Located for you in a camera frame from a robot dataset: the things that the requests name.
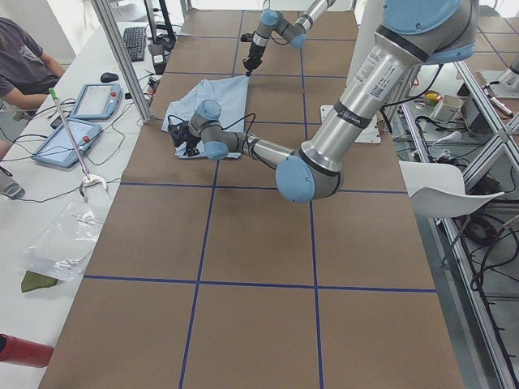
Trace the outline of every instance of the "light blue cloth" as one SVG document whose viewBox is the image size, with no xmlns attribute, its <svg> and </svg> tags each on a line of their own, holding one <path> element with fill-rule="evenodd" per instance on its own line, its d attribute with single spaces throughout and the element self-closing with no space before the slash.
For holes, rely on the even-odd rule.
<svg viewBox="0 0 519 389">
<path fill-rule="evenodd" d="M 162 122 L 162 130 L 168 130 L 168 115 L 175 115 L 183 120 L 191 120 L 193 113 L 199 104 L 207 99 L 216 100 L 221 107 L 220 123 L 222 127 L 227 127 L 236 122 L 239 118 L 245 116 L 245 105 L 247 103 L 247 89 L 249 87 L 249 77 L 240 75 L 231 79 L 207 80 L 203 79 L 193 89 L 187 93 L 181 100 L 174 101 L 169 104 Z M 180 120 L 171 118 L 172 124 L 180 123 Z M 227 131 L 243 132 L 244 122 L 240 121 Z M 200 141 L 197 145 L 200 154 L 198 156 L 188 157 L 183 153 L 186 150 L 185 144 L 177 147 L 175 155 L 179 158 L 193 159 L 205 158 L 204 145 Z M 239 158 L 239 152 L 231 152 L 228 158 Z"/>
</svg>

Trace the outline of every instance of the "blue tablet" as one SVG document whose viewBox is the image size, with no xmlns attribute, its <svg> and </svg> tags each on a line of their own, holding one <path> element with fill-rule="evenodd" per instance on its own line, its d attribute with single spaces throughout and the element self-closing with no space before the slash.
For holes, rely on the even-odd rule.
<svg viewBox="0 0 519 389">
<path fill-rule="evenodd" d="M 121 100 L 118 83 L 86 83 L 82 88 L 70 118 L 105 120 L 115 112 Z"/>
<path fill-rule="evenodd" d="M 74 135 L 74 141 L 80 151 L 85 153 L 97 140 L 101 133 L 101 126 L 79 119 L 68 119 L 67 121 Z M 78 156 L 63 124 L 54 130 L 49 138 L 31 155 L 31 158 L 37 162 L 61 168 L 69 168 L 78 161 Z"/>
</svg>

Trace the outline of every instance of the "red cylinder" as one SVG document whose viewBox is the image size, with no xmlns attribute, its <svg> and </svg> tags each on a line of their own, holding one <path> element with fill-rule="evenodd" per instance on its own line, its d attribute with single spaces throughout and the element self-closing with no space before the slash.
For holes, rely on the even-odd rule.
<svg viewBox="0 0 519 389">
<path fill-rule="evenodd" d="M 54 347 L 0 334 L 0 361 L 31 367 L 49 364 Z"/>
</svg>

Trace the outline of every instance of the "white table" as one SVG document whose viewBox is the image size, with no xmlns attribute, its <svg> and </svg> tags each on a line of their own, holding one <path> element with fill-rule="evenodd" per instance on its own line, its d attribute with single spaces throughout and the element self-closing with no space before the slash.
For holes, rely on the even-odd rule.
<svg viewBox="0 0 519 389">
<path fill-rule="evenodd" d="M 123 30 L 130 25 L 136 24 L 121 24 L 120 27 Z M 153 71 L 148 51 L 144 62 L 133 62 L 133 64 L 138 78 Z M 118 73 L 120 76 L 118 82 L 122 86 L 122 91 L 128 92 L 105 34 L 100 28 L 66 70 L 55 88 L 56 93 L 61 100 L 68 97 L 76 98 L 85 83 L 98 83 L 101 74 L 106 71 Z M 144 86 L 146 82 L 147 79 L 143 79 L 141 85 Z M 122 99 L 118 111 L 107 122 L 100 123 L 101 126 L 105 128 L 129 102 L 131 100 Z M 49 97 L 41 108 L 53 104 Z M 49 135 L 52 128 L 48 116 L 49 113 L 43 114 L 31 121 L 25 128 L 24 134 Z M 135 146 L 141 123 L 137 109 L 132 105 L 115 125 L 126 135 L 121 149 L 101 166 L 95 166 L 85 159 L 91 173 L 100 175 L 107 181 L 121 177 Z M 121 137 L 113 129 L 108 129 L 94 143 L 88 155 L 96 162 L 104 160 L 118 146 Z M 25 141 L 23 145 L 31 151 L 36 150 L 41 144 L 41 138 L 34 139 L 36 140 Z M 25 156 L 28 156 L 27 152 L 14 145 L 5 160 Z M 10 170 L 15 180 L 25 189 L 25 199 L 46 199 L 71 190 L 77 187 L 83 178 L 79 164 L 71 169 L 54 169 L 27 159 L 2 162 L 2 166 Z M 102 190 L 101 186 L 87 189 L 88 201 L 109 207 L 117 189 L 117 183 L 109 184 L 109 195 Z M 19 265 L 19 259 L 32 239 L 45 231 L 69 202 L 78 200 L 81 200 L 78 191 L 47 203 L 11 201 L 0 196 L 0 293 L 2 295 L 0 333 L 53 346 L 56 344 L 80 279 L 59 283 L 49 289 L 38 289 L 22 294 L 20 283 L 25 269 Z M 33 389 L 38 387 L 44 372 L 45 369 L 0 363 L 0 383 L 6 389 Z"/>
</svg>

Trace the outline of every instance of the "clear plastic bag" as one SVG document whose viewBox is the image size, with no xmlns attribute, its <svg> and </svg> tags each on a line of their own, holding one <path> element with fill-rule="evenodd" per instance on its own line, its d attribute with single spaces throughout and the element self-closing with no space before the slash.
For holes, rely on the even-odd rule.
<svg viewBox="0 0 519 389">
<path fill-rule="evenodd" d="M 22 266 L 58 280 L 73 280 L 86 268 L 107 214 L 105 207 L 69 203 L 24 250 Z"/>
</svg>

